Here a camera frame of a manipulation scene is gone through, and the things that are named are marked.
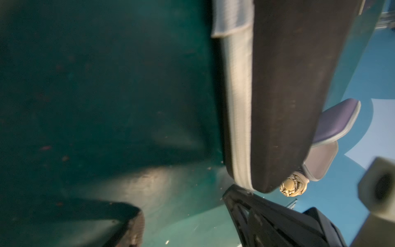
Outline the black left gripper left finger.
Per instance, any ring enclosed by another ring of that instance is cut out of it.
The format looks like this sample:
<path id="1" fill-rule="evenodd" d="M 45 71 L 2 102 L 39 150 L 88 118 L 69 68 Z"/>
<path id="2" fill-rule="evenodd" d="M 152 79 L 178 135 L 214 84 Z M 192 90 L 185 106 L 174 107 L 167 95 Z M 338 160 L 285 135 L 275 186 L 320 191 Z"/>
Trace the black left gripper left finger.
<path id="1" fill-rule="evenodd" d="M 145 230 L 145 216 L 139 211 L 128 220 L 103 246 L 104 247 L 141 247 Z"/>

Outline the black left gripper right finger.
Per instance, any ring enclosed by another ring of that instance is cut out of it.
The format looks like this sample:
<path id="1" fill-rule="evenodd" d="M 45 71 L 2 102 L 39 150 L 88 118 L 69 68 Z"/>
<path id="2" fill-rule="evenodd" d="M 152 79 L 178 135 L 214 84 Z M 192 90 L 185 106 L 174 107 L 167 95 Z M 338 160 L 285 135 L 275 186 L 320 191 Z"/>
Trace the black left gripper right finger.
<path id="1" fill-rule="evenodd" d="M 299 213 L 238 185 L 222 197 L 243 247 L 345 247 L 340 230 L 317 208 Z"/>

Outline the black zippered umbrella sleeve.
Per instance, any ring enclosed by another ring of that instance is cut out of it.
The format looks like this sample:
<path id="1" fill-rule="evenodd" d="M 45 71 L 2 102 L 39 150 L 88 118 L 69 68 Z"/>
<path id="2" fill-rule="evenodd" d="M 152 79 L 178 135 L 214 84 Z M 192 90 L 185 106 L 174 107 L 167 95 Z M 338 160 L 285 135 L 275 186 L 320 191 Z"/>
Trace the black zippered umbrella sleeve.
<path id="1" fill-rule="evenodd" d="M 302 165 L 363 1 L 213 1 L 226 97 L 225 164 L 270 193 Z"/>

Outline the beige folded umbrella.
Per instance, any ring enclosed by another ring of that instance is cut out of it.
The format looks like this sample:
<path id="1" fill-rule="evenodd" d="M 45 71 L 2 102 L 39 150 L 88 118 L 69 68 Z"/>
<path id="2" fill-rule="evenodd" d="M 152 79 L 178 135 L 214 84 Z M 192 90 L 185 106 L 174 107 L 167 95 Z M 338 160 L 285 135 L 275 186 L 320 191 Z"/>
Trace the beige folded umbrella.
<path id="1" fill-rule="evenodd" d="M 303 173 L 296 171 L 282 182 L 279 190 L 286 197 L 300 196 L 307 190 L 309 182 Z"/>

